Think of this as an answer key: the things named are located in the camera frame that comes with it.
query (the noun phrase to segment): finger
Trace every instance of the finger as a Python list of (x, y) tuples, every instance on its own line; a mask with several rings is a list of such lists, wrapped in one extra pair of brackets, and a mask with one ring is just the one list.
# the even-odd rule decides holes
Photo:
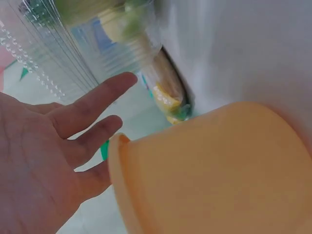
[(73, 140), (72, 143), (79, 145), (79, 153), (66, 154), (66, 160), (72, 168), (87, 163), (118, 129), (122, 127), (122, 121), (118, 116), (109, 116), (95, 124), (86, 133)]
[(59, 104), (57, 102), (49, 103), (49, 104), (42, 104), (42, 105), (30, 105), (25, 104), (25, 107), (33, 112), (39, 113), (39, 114), (47, 114), (51, 112), (52, 110), (55, 110), (56, 108), (62, 107), (62, 104)]
[(99, 196), (111, 185), (107, 161), (88, 171), (77, 173), (85, 201)]
[(112, 102), (136, 82), (137, 77), (134, 74), (120, 74), (106, 80), (73, 104), (49, 113), (58, 135), (67, 139), (88, 128)]

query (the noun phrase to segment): orange plastic cup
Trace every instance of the orange plastic cup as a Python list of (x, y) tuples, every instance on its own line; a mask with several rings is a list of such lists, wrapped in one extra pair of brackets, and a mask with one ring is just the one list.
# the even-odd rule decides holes
[(311, 234), (312, 160), (270, 109), (238, 102), (163, 132), (110, 142), (130, 234)]

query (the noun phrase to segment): hand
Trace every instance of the hand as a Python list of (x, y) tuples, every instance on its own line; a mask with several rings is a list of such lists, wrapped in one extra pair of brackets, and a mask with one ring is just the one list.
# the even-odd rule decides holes
[(84, 201), (110, 186), (107, 163), (76, 173), (121, 126), (117, 116), (87, 129), (137, 81), (108, 79), (76, 101), (31, 106), (0, 93), (0, 233), (54, 234)]

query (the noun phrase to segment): white surface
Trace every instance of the white surface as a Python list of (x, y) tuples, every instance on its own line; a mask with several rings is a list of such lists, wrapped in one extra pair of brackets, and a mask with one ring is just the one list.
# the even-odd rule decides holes
[(195, 111), (252, 100), (312, 139), (311, 0), (158, 0), (164, 44)]

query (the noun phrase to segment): clear plastic cup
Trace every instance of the clear plastic cup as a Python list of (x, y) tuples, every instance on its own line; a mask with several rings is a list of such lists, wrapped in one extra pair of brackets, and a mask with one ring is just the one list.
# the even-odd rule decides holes
[(153, 0), (0, 0), (1, 43), (71, 102), (161, 48)]

